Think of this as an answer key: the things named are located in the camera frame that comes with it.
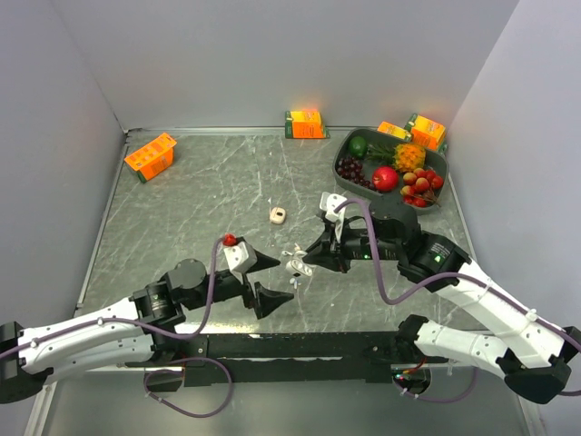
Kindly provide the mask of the white earbud charging case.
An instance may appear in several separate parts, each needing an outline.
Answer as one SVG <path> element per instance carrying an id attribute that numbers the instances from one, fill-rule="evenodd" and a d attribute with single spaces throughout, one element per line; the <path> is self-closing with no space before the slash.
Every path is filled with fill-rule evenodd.
<path id="1" fill-rule="evenodd" d="M 313 274 L 313 269 L 301 258 L 291 258 L 288 260 L 285 269 L 293 277 L 311 277 Z"/>

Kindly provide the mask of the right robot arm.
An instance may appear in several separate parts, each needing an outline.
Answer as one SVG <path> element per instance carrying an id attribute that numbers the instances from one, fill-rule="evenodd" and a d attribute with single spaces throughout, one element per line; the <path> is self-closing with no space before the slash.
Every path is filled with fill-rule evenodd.
<path id="1" fill-rule="evenodd" d="M 370 261 L 384 303 L 395 306 L 426 289 L 487 328 L 478 334 L 410 315 L 396 333 L 403 360 L 424 356 L 463 363 L 496 375 L 536 404 L 579 396 L 566 386 L 569 363 L 580 353 L 580 331 L 559 327 L 523 305 L 449 238 L 422 230 L 410 206 L 324 192 L 319 209 L 324 230 L 307 249 L 306 263 L 347 273 L 352 262 Z"/>

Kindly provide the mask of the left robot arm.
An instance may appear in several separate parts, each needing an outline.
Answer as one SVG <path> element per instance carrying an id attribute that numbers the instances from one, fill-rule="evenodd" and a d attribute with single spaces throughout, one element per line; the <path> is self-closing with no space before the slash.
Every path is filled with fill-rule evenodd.
<path id="1" fill-rule="evenodd" d="M 212 247 L 211 265 L 185 259 L 160 279 L 101 310 L 49 326 L 1 326 L 1 402 L 28 399 L 63 377 L 121 364 L 167 365 L 205 327 L 213 304 L 240 298 L 262 319 L 292 300 L 250 282 L 279 265 L 230 234 Z"/>

